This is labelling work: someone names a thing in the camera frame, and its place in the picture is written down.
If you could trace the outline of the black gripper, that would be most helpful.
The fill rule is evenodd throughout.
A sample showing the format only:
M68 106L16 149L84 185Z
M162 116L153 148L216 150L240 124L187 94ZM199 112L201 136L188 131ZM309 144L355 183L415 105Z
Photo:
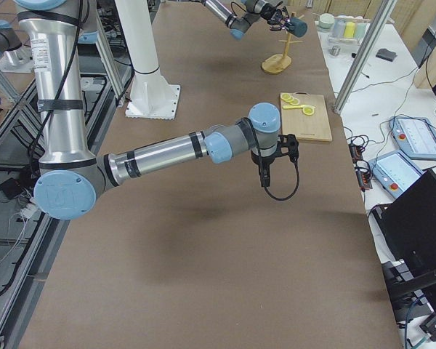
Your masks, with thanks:
M269 154L262 152L258 154L256 148L251 150L251 160L259 167L259 176L261 186L268 188L270 186L270 165L276 158L276 152Z
M291 16L286 7L264 5L263 18L270 25L271 31L282 31L286 28L285 25L290 22Z

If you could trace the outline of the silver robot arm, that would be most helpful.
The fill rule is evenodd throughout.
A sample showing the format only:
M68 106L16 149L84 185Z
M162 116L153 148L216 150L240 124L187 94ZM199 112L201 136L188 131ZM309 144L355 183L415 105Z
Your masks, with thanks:
M164 140L120 154L96 157L86 138L84 103L77 45L97 34L95 1L14 1L19 25L29 35L34 61L44 155L33 197L42 212L58 220L73 220L87 212L111 188L148 173L209 156L215 164L251 151L259 167L262 187L270 182L270 165L282 156L280 111L271 103L258 103L232 126L214 125L182 137ZM243 1L246 14L236 17L220 1L199 1L240 38L250 25L273 9L265 1ZM134 69L127 116L173 119L180 85L168 84L158 63L147 4L116 1L116 9Z
M272 31L286 30L294 34L296 22L289 18L288 11L279 3L268 1L243 1L243 15L238 16L233 9L220 1L201 1L210 12L230 29L231 35L239 40L253 23L263 18ZM0 69L5 72L30 73L31 52L26 49L11 24L0 20Z

